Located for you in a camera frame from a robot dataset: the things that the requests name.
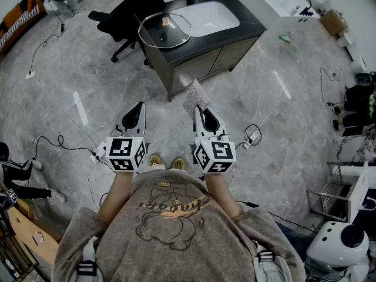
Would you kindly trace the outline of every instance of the brown t-shirt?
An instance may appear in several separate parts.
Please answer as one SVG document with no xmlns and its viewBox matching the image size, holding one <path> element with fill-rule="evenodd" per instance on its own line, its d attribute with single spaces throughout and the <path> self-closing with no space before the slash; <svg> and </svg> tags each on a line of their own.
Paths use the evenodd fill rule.
<svg viewBox="0 0 376 282">
<path fill-rule="evenodd" d="M 65 232 L 53 281 L 69 281 L 92 236 L 105 281 L 255 281 L 254 241 L 286 259 L 293 281 L 304 281 L 299 256 L 263 208 L 230 219 L 199 179 L 156 170 L 134 178 L 132 195 L 107 227 L 78 210 Z"/>
</svg>

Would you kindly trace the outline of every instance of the orange cushion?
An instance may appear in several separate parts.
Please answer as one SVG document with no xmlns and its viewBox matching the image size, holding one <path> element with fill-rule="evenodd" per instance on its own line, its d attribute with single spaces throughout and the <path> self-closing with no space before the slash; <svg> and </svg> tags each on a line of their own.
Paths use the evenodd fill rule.
<svg viewBox="0 0 376 282">
<path fill-rule="evenodd" d="M 31 12 L 33 10 L 34 5 L 35 0 L 28 0 L 28 12 Z"/>
<path fill-rule="evenodd" d="M 10 28 L 14 22 L 18 20 L 18 18 L 22 16 L 22 10 L 21 6 L 19 6 L 19 3 L 12 9 L 8 14 L 4 17 L 3 21 L 5 23 L 5 26 L 7 28 Z"/>
</svg>

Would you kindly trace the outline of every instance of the shoe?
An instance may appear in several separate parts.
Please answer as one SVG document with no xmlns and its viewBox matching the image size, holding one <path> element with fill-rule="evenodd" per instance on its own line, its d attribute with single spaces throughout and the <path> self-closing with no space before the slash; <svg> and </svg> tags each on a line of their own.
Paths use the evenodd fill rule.
<svg viewBox="0 0 376 282">
<path fill-rule="evenodd" d="M 33 166 L 39 170 L 42 170 L 43 169 L 43 164 L 41 161 L 38 161 L 38 160 L 33 160 L 31 159 L 31 163 L 33 163 Z"/>
<path fill-rule="evenodd" d="M 341 110 L 340 110 L 340 108 L 339 108 L 338 106 L 333 106 L 333 107 L 331 108 L 331 110 L 332 110 L 333 113 L 336 114 L 336 115 L 339 115 L 339 114 L 341 113 Z"/>
<path fill-rule="evenodd" d="M 57 199 L 61 203 L 66 202 L 66 196 L 60 192 L 58 192 L 55 188 L 51 188 L 51 197 Z"/>
<path fill-rule="evenodd" d="M 333 125 L 335 130 L 339 130 L 339 123 L 338 120 L 330 120 L 331 125 Z"/>
<path fill-rule="evenodd" d="M 184 159 L 182 157 L 177 157 L 174 159 L 172 162 L 172 168 L 184 170 Z"/>
<path fill-rule="evenodd" d="M 161 164 L 160 156 L 157 153 L 154 153 L 150 156 L 150 166 L 153 166 L 154 164 Z"/>
</svg>

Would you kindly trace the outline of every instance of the orange sofa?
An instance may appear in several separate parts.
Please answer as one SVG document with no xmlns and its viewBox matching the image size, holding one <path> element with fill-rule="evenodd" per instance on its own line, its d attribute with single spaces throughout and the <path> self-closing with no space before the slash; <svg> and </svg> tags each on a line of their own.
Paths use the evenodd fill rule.
<svg viewBox="0 0 376 282">
<path fill-rule="evenodd" d="M 44 15 L 45 9 L 41 0 L 22 0 L 16 4 L 0 23 L 0 57 Z"/>
</svg>

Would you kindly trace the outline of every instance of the black strap buckle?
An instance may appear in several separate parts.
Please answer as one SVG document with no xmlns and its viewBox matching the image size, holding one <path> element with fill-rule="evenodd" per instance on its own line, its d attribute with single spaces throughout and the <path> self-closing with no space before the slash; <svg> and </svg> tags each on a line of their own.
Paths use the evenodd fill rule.
<svg viewBox="0 0 376 282">
<path fill-rule="evenodd" d="M 270 261 L 274 261 L 274 254 L 273 252 L 271 251 L 268 251 L 268 250 L 264 250 L 264 251 L 261 251 L 257 254 L 257 257 L 258 257 L 258 262 L 270 262 Z"/>
<path fill-rule="evenodd" d="M 96 276 L 96 263 L 90 260 L 80 262 L 77 265 L 77 275 L 79 276 Z"/>
</svg>

